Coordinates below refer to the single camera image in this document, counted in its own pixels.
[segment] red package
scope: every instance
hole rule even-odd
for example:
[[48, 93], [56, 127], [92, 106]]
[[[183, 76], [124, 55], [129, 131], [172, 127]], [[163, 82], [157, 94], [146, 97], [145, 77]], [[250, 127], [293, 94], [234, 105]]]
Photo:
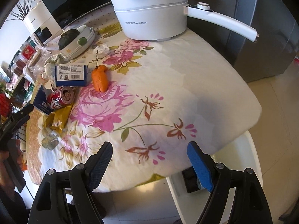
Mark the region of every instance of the red package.
[[35, 52], [36, 50], [29, 43], [25, 43], [21, 47], [21, 55], [28, 60], [34, 55]]

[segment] red soda can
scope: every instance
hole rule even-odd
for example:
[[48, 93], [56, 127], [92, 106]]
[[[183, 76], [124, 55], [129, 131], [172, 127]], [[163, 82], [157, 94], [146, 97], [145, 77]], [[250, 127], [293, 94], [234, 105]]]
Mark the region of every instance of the red soda can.
[[47, 97], [47, 102], [52, 109], [57, 110], [70, 105], [74, 99], [75, 95], [71, 87], [61, 87]]

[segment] screw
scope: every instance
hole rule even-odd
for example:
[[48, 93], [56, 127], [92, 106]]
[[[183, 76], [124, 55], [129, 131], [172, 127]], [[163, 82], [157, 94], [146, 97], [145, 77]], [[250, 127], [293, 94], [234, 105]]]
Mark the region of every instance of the screw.
[[76, 166], [77, 169], [82, 169], [84, 168], [84, 164], [83, 163], [79, 163], [77, 166]]
[[249, 173], [249, 174], [253, 174], [253, 170], [251, 168], [247, 168], [246, 172]]
[[222, 164], [222, 163], [217, 163], [216, 164], [216, 167], [218, 168], [218, 169], [223, 169], [224, 168], [224, 165]]
[[47, 171], [47, 174], [49, 174], [49, 175], [51, 175], [51, 174], [53, 174], [54, 173], [54, 169], [49, 169], [48, 171]]

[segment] green pumpkin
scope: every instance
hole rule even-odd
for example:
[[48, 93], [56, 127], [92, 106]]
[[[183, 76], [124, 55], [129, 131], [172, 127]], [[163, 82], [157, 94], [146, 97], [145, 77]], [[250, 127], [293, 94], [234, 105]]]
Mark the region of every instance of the green pumpkin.
[[80, 34], [79, 30], [70, 29], [61, 35], [58, 41], [59, 50], [65, 48], [69, 43], [71, 43]]

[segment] white electric pot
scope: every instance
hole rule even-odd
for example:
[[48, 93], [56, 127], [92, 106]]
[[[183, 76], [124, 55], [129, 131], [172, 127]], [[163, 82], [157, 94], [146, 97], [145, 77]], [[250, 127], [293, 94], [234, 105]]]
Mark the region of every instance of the white electric pot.
[[111, 0], [125, 35], [136, 40], [166, 40], [181, 34], [187, 16], [232, 30], [255, 41], [257, 31], [228, 16], [216, 13], [206, 3], [188, 5], [188, 0]]

